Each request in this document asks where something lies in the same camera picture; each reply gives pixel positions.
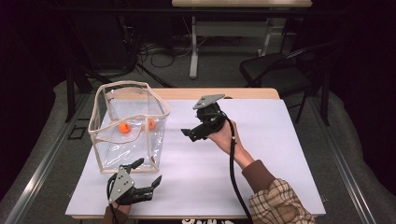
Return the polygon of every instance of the white tabletop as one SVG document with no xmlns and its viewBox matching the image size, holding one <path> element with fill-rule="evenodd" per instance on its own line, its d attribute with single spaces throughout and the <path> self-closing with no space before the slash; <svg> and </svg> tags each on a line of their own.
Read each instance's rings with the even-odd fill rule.
<svg viewBox="0 0 396 224">
<path fill-rule="evenodd" d="M 174 7 L 311 7 L 311 0 L 173 0 Z"/>
<path fill-rule="evenodd" d="M 192 142 L 180 129 L 199 124 L 192 110 L 196 100 L 167 100 L 172 112 L 166 121 L 160 172 L 131 174 L 136 187 L 149 186 L 159 175 L 161 185 L 151 202 L 133 204 L 134 218 L 240 218 L 245 213 L 229 177 L 229 157 L 210 140 Z M 288 110 L 282 100 L 219 100 L 221 109 L 237 122 L 244 146 L 262 160 L 274 176 L 287 180 L 313 215 L 325 210 L 306 163 Z M 67 207 L 76 218 L 102 217 L 107 206 L 106 182 L 93 149 Z M 252 190 L 235 164 L 235 178 L 246 204 Z"/>
</svg>

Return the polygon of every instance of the desk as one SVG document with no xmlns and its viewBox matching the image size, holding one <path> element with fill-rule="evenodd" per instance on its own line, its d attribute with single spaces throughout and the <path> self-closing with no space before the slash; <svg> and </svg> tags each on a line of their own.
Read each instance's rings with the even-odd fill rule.
<svg viewBox="0 0 396 224">
<path fill-rule="evenodd" d="M 147 219 L 244 218 L 233 192 L 228 155 L 211 141 L 193 143 L 180 128 L 193 128 L 199 121 L 192 106 L 202 95 L 224 93 L 232 100 L 219 100 L 221 109 L 238 122 L 244 145 L 263 160 L 275 176 L 287 179 L 305 208 L 325 214 L 315 182 L 307 166 L 289 113 L 273 89 L 154 89 L 172 108 L 166 121 L 159 173 L 132 174 L 138 188 L 148 186 L 158 175 L 161 185 L 151 202 L 134 204 L 130 217 Z M 106 207 L 106 182 L 93 150 L 68 205 L 74 218 L 100 218 Z M 235 165 L 235 178 L 245 202 L 252 190 Z"/>
<path fill-rule="evenodd" d="M 311 7 L 311 0 L 173 0 L 174 7 Z M 191 67 L 190 78 L 197 78 L 198 35 L 214 36 L 264 36 L 259 56 L 265 55 L 272 33 L 272 20 L 249 22 L 197 21 L 192 17 L 191 23 Z"/>
</svg>

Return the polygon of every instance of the chair leg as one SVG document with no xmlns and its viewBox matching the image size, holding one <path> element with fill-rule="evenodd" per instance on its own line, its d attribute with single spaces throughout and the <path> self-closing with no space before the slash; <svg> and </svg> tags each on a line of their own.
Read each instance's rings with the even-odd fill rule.
<svg viewBox="0 0 396 224">
<path fill-rule="evenodd" d="M 300 117 L 301 117 L 301 114 L 303 113 L 303 109 L 304 109 L 304 105 L 305 105 L 305 100 L 306 100 L 306 97 L 308 96 L 308 91 L 305 91 L 304 92 L 304 96 L 303 96 L 303 100 L 301 101 L 301 104 L 300 104 L 300 109 L 299 109 L 299 111 L 298 111 L 298 115 L 297 115 L 297 119 L 295 120 L 295 123 L 296 124 L 298 124 L 298 122 L 300 121 Z"/>
</svg>

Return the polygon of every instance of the white desk leg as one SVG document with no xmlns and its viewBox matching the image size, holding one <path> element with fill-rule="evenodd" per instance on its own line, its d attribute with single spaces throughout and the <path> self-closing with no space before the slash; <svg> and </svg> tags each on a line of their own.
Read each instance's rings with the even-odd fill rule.
<svg viewBox="0 0 396 224">
<path fill-rule="evenodd" d="M 191 67 L 190 67 L 190 78 L 197 78 L 197 69 L 198 69 L 198 49 L 197 49 L 197 33 L 196 33 L 196 20 L 195 17 L 192 17 L 191 23 L 191 32 L 192 32 L 192 55 L 191 55 Z"/>
<path fill-rule="evenodd" d="M 268 19 L 268 27 L 267 27 L 266 32 L 265 32 L 264 44 L 263 44 L 263 46 L 262 46 L 262 49 L 259 49 L 259 50 L 258 50 L 258 52 L 259 52 L 259 57 L 264 56 L 265 53 L 267 52 L 268 45 L 269 45 L 269 43 L 270 43 L 270 38 L 271 38 L 271 33 L 272 33 L 272 27 L 273 27 L 273 25 L 272 25 L 272 21 L 271 21 L 271 18 L 270 18 L 270 19 Z"/>
</svg>

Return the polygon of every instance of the chair backrest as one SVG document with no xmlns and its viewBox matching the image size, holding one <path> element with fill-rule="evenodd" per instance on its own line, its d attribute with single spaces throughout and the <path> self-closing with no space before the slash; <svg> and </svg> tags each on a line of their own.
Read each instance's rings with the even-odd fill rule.
<svg viewBox="0 0 396 224">
<path fill-rule="evenodd" d="M 318 74 L 329 70 L 335 64 L 341 50 L 341 41 L 334 40 L 320 45 L 297 49 L 284 58 L 268 66 L 253 79 L 252 83 L 260 82 L 261 78 L 270 71 L 297 67 L 309 79 L 315 81 Z"/>
</svg>

